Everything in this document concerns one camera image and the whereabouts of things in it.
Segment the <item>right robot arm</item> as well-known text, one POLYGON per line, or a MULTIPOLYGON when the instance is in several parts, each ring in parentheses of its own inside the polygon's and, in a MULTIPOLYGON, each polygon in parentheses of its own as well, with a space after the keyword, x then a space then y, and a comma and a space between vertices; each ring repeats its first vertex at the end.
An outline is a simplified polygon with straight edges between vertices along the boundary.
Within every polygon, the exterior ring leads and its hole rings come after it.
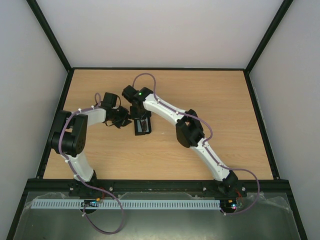
POLYGON ((203 124, 197 113, 175 107, 157 96, 152 90, 143 87, 136 90, 128 85, 122 91, 122 96, 137 110, 138 113, 147 111, 157 114, 175 126, 177 141, 185 148, 192 149, 207 165, 216 184, 217 191, 229 196, 236 189, 238 177, 227 167, 214 152, 205 137, 203 124))

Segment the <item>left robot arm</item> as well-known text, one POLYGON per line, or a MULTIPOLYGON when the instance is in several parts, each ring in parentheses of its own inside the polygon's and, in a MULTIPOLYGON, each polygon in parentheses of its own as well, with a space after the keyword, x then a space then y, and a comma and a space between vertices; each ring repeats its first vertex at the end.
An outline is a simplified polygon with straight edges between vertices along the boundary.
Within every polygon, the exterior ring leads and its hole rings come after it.
POLYGON ((73 173, 74 181, 69 194, 73 197, 98 197, 106 191, 97 184, 96 171, 90 166, 85 145, 87 129, 96 124, 125 127, 131 123, 129 111, 122 106, 121 98, 110 92, 103 97, 97 92, 95 104, 75 111, 60 110, 48 137, 48 145, 59 154, 73 173))

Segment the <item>black glasses case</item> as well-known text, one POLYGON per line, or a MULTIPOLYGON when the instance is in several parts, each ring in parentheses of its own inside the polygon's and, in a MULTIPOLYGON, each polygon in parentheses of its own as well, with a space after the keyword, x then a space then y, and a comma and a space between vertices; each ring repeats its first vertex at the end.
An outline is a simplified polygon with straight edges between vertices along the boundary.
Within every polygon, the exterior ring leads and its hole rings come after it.
POLYGON ((134 120, 134 134, 136 136, 148 135, 152 132, 151 119, 149 116, 134 120))

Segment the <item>brown sunglasses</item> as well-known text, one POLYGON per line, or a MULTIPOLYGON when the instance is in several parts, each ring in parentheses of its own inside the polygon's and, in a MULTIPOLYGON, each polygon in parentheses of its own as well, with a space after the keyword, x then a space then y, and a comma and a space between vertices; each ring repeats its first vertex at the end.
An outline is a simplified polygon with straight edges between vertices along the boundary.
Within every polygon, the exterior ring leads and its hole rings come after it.
POLYGON ((141 127, 142 132, 144 132, 144 133, 148 130, 148 123, 145 119, 142 119, 140 121, 140 127, 141 127))

